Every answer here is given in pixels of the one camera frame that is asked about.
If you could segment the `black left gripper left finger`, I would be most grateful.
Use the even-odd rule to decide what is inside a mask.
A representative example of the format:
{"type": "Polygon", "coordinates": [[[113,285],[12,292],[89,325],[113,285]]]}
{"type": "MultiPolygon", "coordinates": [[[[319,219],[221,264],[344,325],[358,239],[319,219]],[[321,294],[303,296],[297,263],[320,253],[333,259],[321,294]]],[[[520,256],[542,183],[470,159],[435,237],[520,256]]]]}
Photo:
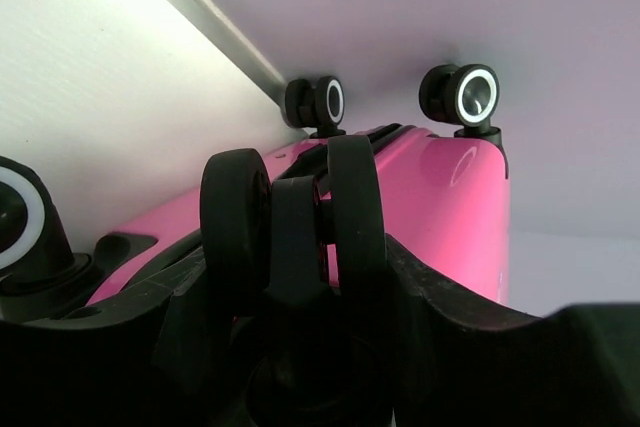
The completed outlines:
{"type": "Polygon", "coordinates": [[[248,260],[186,259],[61,319],[1,324],[5,426],[249,426],[248,260]]]}

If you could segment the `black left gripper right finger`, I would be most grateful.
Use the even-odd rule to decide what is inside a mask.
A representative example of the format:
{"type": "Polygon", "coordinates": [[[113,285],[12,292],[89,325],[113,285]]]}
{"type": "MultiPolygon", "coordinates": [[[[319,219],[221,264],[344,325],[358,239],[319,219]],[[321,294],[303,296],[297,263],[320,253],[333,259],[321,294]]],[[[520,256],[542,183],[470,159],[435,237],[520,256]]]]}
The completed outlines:
{"type": "Polygon", "coordinates": [[[639,307],[576,304],[535,317],[387,242],[395,417],[401,426],[635,426],[639,307]]]}

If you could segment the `pink hard-shell suitcase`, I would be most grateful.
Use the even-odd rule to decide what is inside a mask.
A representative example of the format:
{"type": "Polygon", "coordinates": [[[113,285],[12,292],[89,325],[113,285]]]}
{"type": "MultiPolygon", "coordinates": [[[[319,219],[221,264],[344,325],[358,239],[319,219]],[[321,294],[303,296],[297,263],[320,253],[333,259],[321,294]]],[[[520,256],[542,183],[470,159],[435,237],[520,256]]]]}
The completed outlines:
{"type": "Polygon", "coordinates": [[[1,317],[61,319],[179,263],[210,258],[238,316],[262,292],[335,288],[372,295],[385,236],[429,267],[498,303],[507,297],[510,172],[496,71],[483,64],[431,68],[419,91],[429,120],[451,136],[398,123],[355,135],[339,128],[340,81],[286,88],[287,120],[312,134],[260,155],[213,156],[202,184],[124,223],[94,249],[71,248],[37,173],[1,161],[1,317]]]}

